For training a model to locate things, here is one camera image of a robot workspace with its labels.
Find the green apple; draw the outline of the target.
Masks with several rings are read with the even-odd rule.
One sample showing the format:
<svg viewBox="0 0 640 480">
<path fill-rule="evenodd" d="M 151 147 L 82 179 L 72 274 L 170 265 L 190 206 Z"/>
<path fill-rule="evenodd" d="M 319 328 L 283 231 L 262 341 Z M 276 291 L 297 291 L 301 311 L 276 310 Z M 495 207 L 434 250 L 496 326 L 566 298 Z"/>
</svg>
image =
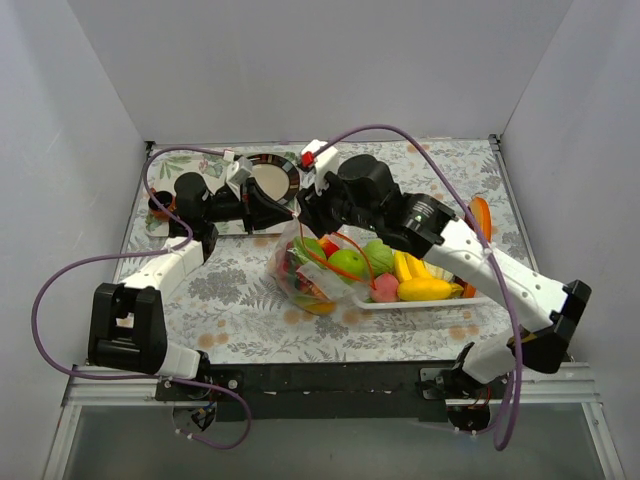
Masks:
<svg viewBox="0 0 640 480">
<path fill-rule="evenodd" d="M 349 249 L 340 249 L 334 252 L 329 258 L 328 262 L 343 270 L 350 275 L 366 279 L 368 277 L 368 266 L 364 257 L 358 252 Z"/>
</svg>

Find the green starfruit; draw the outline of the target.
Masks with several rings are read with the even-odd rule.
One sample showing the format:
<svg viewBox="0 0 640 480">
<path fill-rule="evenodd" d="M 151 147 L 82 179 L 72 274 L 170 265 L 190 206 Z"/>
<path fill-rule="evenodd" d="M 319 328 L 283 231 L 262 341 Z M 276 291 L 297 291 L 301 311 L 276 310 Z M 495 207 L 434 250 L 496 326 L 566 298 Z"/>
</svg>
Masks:
<svg viewBox="0 0 640 480">
<path fill-rule="evenodd" d="M 321 262 L 317 261 L 317 258 L 326 261 L 327 257 L 317 239 L 309 237 L 296 236 L 293 239 L 293 246 L 291 251 L 297 258 L 299 264 L 304 265 L 308 262 L 317 263 L 323 266 Z"/>
</svg>

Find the clear zip bag orange zipper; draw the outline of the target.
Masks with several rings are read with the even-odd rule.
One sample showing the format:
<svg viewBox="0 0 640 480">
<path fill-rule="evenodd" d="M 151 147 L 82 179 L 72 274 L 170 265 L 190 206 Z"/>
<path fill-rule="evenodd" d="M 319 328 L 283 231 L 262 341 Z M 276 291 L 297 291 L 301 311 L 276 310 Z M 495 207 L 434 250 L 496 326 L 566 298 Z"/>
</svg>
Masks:
<svg viewBox="0 0 640 480">
<path fill-rule="evenodd" d="M 365 259 L 362 249 L 352 239 L 342 233 L 333 233 L 329 235 L 336 235 L 337 237 L 340 237 L 345 242 L 344 249 L 358 251 Z M 366 279 L 360 279 L 332 266 L 328 262 L 328 259 L 323 261 L 317 258 L 317 261 L 321 262 L 323 266 L 320 266 L 317 263 L 308 262 L 298 268 L 298 272 L 303 274 L 310 284 L 309 292 L 304 294 L 286 291 L 276 279 L 276 272 L 285 253 L 290 252 L 293 254 L 291 247 L 293 246 L 293 239 L 296 236 L 309 237 L 317 240 L 319 239 L 308 227 L 300 223 L 299 220 L 294 219 L 287 222 L 284 226 L 284 230 L 280 234 L 275 250 L 267 263 L 267 273 L 273 278 L 276 285 L 288 297 L 291 303 L 293 303 L 293 300 L 297 297 L 309 297 L 319 301 L 335 302 L 337 308 L 339 304 L 351 300 L 360 287 L 374 286 L 374 273 L 369 261 L 366 259 L 368 277 Z"/>
</svg>

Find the red lychee bunch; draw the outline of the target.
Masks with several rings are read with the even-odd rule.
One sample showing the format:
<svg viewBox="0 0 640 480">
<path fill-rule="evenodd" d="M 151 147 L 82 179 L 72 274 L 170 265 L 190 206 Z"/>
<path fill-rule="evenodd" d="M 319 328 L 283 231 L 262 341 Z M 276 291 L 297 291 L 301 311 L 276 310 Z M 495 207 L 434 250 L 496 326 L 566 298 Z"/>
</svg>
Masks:
<svg viewBox="0 0 640 480">
<path fill-rule="evenodd" d="M 290 252 L 286 252 L 280 261 L 277 267 L 276 279 L 286 291 L 304 294 L 309 292 L 310 284 L 308 280 L 298 272 L 300 266 L 301 263 L 298 257 Z"/>
</svg>

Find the yellow green mango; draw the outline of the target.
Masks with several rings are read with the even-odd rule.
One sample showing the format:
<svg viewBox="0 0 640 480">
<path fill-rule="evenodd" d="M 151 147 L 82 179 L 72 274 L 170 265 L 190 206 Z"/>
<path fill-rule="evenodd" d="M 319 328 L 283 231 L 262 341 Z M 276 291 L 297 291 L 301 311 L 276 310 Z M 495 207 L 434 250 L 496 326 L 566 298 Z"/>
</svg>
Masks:
<svg viewBox="0 0 640 480">
<path fill-rule="evenodd" d="M 335 302 L 319 301 L 309 297 L 297 297 L 293 300 L 293 303 L 306 312 L 318 316 L 330 315 L 336 309 Z"/>
</svg>

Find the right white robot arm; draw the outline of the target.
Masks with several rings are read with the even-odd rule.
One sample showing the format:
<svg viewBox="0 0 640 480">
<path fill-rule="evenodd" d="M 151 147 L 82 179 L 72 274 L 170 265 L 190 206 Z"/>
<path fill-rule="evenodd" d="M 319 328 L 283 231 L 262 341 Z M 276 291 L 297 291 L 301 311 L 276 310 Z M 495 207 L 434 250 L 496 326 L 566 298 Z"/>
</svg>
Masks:
<svg viewBox="0 0 640 480">
<path fill-rule="evenodd" d="M 504 252 L 483 245 L 452 209 L 427 194 L 404 193 L 388 166 L 371 155 L 344 162 L 303 153 L 301 168 L 314 175 L 297 195 L 300 221 L 315 235 L 349 225 L 375 233 L 396 250 L 423 258 L 516 315 L 518 326 L 464 347 L 448 377 L 464 397 L 518 365 L 556 373 L 591 295 L 580 280 L 564 284 Z"/>
</svg>

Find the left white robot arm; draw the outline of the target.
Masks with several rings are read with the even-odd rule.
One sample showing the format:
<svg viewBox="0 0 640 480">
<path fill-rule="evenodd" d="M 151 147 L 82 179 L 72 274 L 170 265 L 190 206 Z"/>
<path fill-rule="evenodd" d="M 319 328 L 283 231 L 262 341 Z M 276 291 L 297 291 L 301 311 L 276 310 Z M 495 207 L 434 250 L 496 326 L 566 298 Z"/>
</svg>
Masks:
<svg viewBox="0 0 640 480">
<path fill-rule="evenodd" d="M 212 192 L 194 172 L 174 183 L 176 216 L 169 222 L 166 252 L 119 284 L 101 284 L 94 293 L 88 357 L 92 364 L 122 371 L 178 378 L 193 400 L 213 386 L 203 369 L 204 354 L 168 339 L 163 301 L 192 272 L 203 266 L 218 239 L 218 222 L 243 222 L 246 232 L 264 230 L 293 218 L 249 177 Z"/>
</svg>

